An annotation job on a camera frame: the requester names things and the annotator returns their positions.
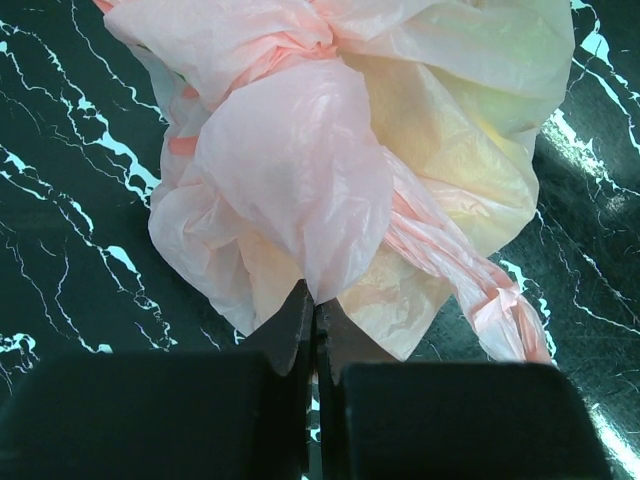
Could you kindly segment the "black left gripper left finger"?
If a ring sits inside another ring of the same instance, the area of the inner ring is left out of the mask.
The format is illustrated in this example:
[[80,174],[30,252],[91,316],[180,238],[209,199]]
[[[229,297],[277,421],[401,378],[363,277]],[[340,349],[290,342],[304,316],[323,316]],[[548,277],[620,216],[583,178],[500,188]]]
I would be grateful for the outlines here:
[[2,407],[2,477],[300,478],[312,317],[299,281],[231,349],[41,361]]

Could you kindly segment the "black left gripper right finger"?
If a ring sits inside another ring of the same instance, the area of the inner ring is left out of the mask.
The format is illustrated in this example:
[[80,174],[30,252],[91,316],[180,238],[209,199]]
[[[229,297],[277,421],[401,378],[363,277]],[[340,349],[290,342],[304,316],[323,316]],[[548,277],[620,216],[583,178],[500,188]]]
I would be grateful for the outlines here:
[[542,363],[399,362],[337,301],[314,313],[327,479],[608,479],[584,403]]

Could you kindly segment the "pink plastic bag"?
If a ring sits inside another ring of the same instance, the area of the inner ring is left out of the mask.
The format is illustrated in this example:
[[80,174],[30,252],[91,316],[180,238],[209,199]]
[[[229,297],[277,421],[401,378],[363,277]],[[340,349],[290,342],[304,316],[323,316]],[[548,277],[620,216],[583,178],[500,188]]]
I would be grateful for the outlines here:
[[481,348],[549,362],[491,261],[531,221],[567,1],[102,1],[169,126],[154,247],[245,335],[304,280],[398,359],[454,297]]

